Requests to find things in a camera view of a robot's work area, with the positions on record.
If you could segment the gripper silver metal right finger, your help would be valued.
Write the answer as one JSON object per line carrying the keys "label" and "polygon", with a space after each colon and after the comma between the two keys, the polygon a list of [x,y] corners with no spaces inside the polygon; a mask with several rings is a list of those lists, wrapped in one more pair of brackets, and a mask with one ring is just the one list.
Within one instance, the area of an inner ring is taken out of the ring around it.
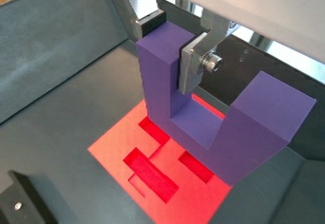
{"label": "gripper silver metal right finger", "polygon": [[233,22],[208,10],[202,12],[202,32],[182,48],[179,91],[186,95],[202,81],[203,71],[214,73],[222,59],[215,55],[217,45],[231,34]]}

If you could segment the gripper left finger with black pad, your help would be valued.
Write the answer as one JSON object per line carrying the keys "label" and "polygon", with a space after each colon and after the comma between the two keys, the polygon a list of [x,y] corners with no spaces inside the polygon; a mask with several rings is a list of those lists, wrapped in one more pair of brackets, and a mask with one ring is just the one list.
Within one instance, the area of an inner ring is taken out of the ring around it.
{"label": "gripper left finger with black pad", "polygon": [[156,0],[118,0],[130,38],[138,41],[166,22]]}

